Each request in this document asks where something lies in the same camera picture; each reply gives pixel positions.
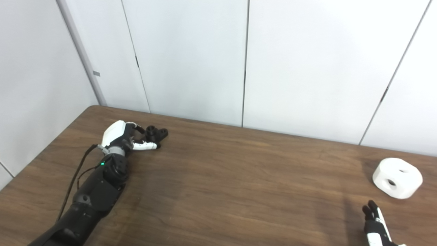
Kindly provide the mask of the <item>white and black left hand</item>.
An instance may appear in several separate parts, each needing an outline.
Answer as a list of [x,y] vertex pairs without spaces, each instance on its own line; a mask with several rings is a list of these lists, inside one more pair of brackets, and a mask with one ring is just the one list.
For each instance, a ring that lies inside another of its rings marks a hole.
[[118,154],[126,157],[131,151],[155,150],[161,145],[147,140],[146,130],[137,123],[119,120],[104,131],[102,142],[97,147],[105,156]]

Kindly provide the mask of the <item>white and black right hand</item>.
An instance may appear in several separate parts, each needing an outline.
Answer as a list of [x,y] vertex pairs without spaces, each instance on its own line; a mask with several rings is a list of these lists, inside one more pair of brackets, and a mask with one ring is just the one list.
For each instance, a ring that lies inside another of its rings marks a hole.
[[392,241],[386,221],[379,206],[373,200],[362,207],[365,215],[364,232],[370,246],[397,246]]

